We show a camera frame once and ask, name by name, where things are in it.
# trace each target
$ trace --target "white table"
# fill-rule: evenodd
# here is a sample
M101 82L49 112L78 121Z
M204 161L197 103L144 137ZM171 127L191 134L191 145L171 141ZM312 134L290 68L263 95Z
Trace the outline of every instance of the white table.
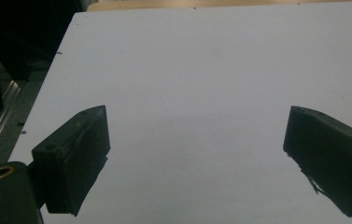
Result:
M46 223L352 223L283 152L289 108L352 127L352 3L79 13L11 161L106 105L109 161Z

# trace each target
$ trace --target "white surface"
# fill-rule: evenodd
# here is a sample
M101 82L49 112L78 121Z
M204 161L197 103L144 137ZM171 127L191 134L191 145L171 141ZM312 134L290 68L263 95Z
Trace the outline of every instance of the white surface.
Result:
M77 14L11 161L106 105L112 149L78 217L352 223L283 152L289 108L352 126L352 3Z

